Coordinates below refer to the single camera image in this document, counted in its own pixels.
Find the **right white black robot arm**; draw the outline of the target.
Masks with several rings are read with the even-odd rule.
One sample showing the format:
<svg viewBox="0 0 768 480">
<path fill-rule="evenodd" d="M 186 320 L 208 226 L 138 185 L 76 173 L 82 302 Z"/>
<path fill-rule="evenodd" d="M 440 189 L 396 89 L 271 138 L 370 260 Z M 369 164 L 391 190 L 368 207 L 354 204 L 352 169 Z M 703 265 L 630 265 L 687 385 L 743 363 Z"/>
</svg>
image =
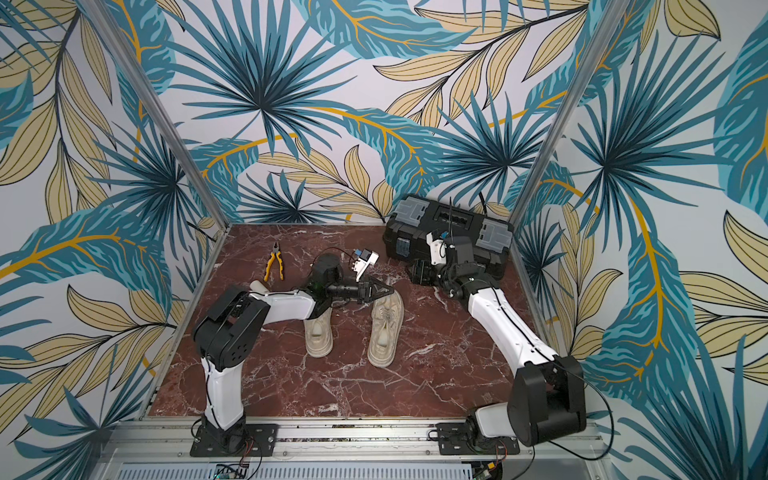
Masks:
<svg viewBox="0 0 768 480">
<path fill-rule="evenodd" d="M 559 355 L 523 321 L 499 282 L 475 261 L 468 237 L 429 232 L 426 245 L 426 255 L 409 267 L 412 281 L 437 286 L 466 307 L 513 374 L 507 402 L 480 407 L 472 414 L 479 434 L 534 446 L 583 431 L 587 414 L 579 361 Z"/>
</svg>

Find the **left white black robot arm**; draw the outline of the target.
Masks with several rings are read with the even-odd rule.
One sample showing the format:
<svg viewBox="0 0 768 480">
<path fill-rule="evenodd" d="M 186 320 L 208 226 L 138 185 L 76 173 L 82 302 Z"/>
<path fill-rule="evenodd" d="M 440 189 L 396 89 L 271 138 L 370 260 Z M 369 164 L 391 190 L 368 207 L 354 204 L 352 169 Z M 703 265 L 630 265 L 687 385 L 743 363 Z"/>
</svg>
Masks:
<svg viewBox="0 0 768 480">
<path fill-rule="evenodd" d="M 340 258 L 322 254 L 304 283 L 284 292 L 257 292 L 233 285 L 198 323 L 193 339 L 205 375 L 206 408 L 197 436 L 233 453 L 251 440 L 242 404 L 242 369 L 265 325 L 316 320 L 335 301 L 371 304 L 395 289 L 362 274 L 344 273 Z"/>
</svg>

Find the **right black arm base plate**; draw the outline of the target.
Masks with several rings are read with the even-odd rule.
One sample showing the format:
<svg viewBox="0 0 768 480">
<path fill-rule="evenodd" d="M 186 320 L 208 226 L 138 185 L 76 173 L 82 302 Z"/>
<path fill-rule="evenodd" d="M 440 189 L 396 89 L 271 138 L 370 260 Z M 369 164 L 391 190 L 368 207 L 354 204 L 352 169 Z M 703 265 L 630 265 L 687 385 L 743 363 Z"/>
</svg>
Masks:
<svg viewBox="0 0 768 480">
<path fill-rule="evenodd" d="M 520 453 L 516 439 L 486 437 L 469 421 L 442 422 L 427 434 L 427 439 L 438 443 L 443 456 L 510 456 Z"/>
</svg>

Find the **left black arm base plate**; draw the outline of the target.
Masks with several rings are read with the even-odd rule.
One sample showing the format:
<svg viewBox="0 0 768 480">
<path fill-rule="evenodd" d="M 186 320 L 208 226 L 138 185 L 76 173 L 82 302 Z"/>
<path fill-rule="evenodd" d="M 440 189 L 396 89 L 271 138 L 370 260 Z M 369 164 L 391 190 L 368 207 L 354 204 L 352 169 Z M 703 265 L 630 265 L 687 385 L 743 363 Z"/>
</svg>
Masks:
<svg viewBox="0 0 768 480">
<path fill-rule="evenodd" d="M 279 426 L 277 424 L 238 423 L 228 430 L 218 429 L 204 420 L 193 435 L 190 456 L 271 457 Z"/>
</svg>

